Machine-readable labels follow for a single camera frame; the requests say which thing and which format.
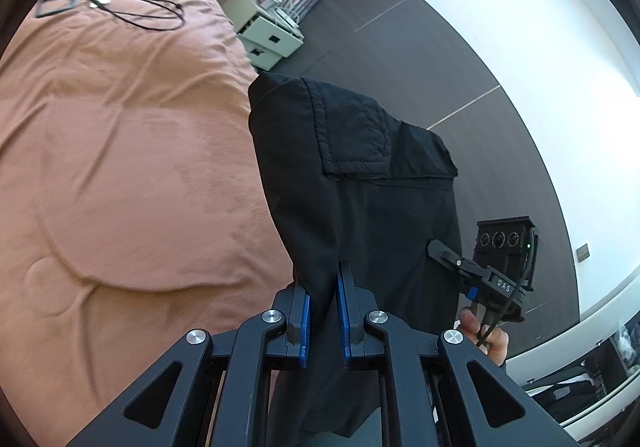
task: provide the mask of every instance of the drawer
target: drawer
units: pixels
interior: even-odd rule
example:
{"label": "drawer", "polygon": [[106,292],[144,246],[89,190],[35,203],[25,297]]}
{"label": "drawer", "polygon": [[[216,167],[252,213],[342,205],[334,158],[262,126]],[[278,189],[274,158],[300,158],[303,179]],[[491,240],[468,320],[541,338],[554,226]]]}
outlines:
{"label": "drawer", "polygon": [[262,16],[247,23],[238,35],[283,57],[289,57],[302,46],[302,40]]}
{"label": "drawer", "polygon": [[272,52],[270,49],[260,46],[253,41],[247,40],[242,36],[240,36],[239,39],[244,45],[246,56],[249,57],[251,64],[257,68],[269,71],[280,59],[282,59],[282,55]]}
{"label": "drawer", "polygon": [[261,10],[254,0],[226,0],[222,5],[222,11],[229,17],[236,32],[242,30]]}

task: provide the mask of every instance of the metal screw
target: metal screw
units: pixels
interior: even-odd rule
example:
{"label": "metal screw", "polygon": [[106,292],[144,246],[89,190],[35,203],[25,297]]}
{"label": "metal screw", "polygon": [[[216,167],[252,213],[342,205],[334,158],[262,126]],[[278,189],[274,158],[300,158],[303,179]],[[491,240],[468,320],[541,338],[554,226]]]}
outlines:
{"label": "metal screw", "polygon": [[464,337],[458,330],[447,330],[444,332],[444,339],[449,344],[460,344]]}
{"label": "metal screw", "polygon": [[380,310],[373,310],[369,313],[369,320],[375,324],[384,324],[389,320],[389,315]]}
{"label": "metal screw", "polygon": [[262,314],[262,320],[269,324],[279,322],[280,319],[282,319],[282,313],[278,310],[267,310]]}
{"label": "metal screw", "polygon": [[191,330],[187,333],[187,342],[189,344],[200,344],[207,338],[207,334],[202,330]]}

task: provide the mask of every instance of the blue clip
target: blue clip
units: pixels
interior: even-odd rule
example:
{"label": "blue clip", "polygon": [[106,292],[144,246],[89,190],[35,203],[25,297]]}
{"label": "blue clip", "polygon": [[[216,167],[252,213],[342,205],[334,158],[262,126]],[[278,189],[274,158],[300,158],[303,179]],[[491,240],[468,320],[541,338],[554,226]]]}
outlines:
{"label": "blue clip", "polygon": [[478,297],[478,288],[472,286],[471,288],[469,288],[469,292],[466,294],[466,298],[470,301],[475,301],[476,297]]}
{"label": "blue clip", "polygon": [[311,333],[310,315],[311,297],[305,295],[305,305],[302,308],[302,334],[300,336],[300,367],[306,367],[306,360],[309,356],[309,335]]}
{"label": "blue clip", "polygon": [[335,298],[338,306],[338,323],[340,325],[340,328],[338,329],[340,333],[340,349],[342,350],[344,365],[348,366],[349,362],[351,362],[351,337],[349,314],[347,311],[347,297],[341,272],[338,273],[338,277],[336,278]]}
{"label": "blue clip", "polygon": [[52,0],[38,1],[38,4],[36,5],[36,19],[39,19],[40,17],[47,17],[49,15],[55,15],[57,13],[65,12],[67,10],[72,10],[78,4],[78,0],[69,0],[69,4],[67,6],[62,6],[60,8],[56,8],[55,10],[43,11],[43,5],[49,1],[52,1]]}

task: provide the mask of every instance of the black jacket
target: black jacket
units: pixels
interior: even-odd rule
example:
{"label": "black jacket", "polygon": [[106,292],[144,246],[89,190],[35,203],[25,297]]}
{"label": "black jacket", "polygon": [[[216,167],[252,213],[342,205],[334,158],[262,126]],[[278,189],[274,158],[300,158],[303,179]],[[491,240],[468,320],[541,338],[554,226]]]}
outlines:
{"label": "black jacket", "polygon": [[292,447],[327,431],[350,436],[380,399],[375,372],[343,367],[338,262],[349,261],[356,286],[414,329],[439,334],[452,327],[456,280],[427,257],[426,245],[439,239],[461,251],[452,189],[458,171],[436,134],[399,122],[353,91],[262,74],[249,98],[271,216],[312,313],[307,368],[278,377],[268,445]]}

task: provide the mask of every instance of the wall light switch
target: wall light switch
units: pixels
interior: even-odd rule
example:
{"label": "wall light switch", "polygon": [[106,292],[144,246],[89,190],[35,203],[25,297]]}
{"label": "wall light switch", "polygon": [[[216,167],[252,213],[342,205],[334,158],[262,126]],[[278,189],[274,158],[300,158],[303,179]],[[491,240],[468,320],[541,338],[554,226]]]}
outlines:
{"label": "wall light switch", "polygon": [[575,251],[575,253],[578,256],[578,263],[581,263],[591,255],[589,253],[589,245],[587,243],[582,245],[578,250]]}

